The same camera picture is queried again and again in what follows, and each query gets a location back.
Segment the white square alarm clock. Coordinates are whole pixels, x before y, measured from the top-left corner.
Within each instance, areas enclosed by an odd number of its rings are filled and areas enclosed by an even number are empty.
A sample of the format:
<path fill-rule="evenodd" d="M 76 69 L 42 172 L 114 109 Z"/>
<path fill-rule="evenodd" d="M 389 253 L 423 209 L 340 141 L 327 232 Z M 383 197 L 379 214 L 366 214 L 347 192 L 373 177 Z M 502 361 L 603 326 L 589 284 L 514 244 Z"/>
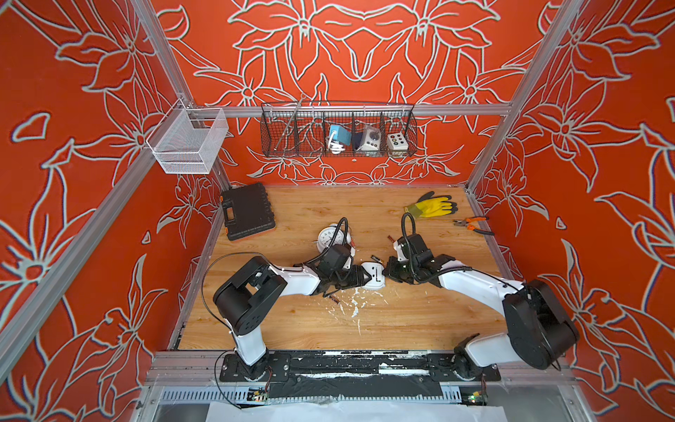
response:
<path fill-rule="evenodd" d="M 386 277 L 383 274 L 384 266 L 376 262 L 364 262 L 361 265 L 370 279 L 363 286 L 366 290 L 380 290 L 385 287 Z"/>

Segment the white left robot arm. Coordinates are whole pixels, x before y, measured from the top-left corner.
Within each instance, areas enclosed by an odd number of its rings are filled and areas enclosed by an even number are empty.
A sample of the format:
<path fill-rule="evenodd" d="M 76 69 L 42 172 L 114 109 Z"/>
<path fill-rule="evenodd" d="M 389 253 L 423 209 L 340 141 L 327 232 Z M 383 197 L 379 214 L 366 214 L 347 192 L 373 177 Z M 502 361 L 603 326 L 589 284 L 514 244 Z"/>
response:
<path fill-rule="evenodd" d="M 267 347 L 260 325 L 279 298 L 327 297 L 352 288 L 384 286 L 381 263 L 354 261 L 348 220 L 341 218 L 332 229 L 327 246 L 316 257 L 292 267 L 276 266 L 265 255 L 252 252 L 251 259 L 214 293 L 217 311 L 212 316 L 230 330 L 242 364 L 252 369 L 265 361 Z"/>

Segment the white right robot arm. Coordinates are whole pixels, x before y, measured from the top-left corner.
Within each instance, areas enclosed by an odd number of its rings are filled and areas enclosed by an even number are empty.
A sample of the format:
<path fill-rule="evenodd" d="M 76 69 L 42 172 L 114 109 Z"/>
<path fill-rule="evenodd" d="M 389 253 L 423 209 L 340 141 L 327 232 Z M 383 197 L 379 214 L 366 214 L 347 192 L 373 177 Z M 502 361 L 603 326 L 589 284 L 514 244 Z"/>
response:
<path fill-rule="evenodd" d="M 450 369 L 472 381 L 487 367 L 524 362 L 544 370 L 580 339 L 578 328 L 550 286 L 540 280 L 520 282 L 499 278 L 441 254 L 435 256 L 416 231 L 415 219 L 401 218 L 402 236 L 393 242 L 397 255 L 388 260 L 384 275 L 409 285 L 431 284 L 469 297 L 497 311 L 506 331 L 490 336 L 473 334 L 453 350 Z"/>

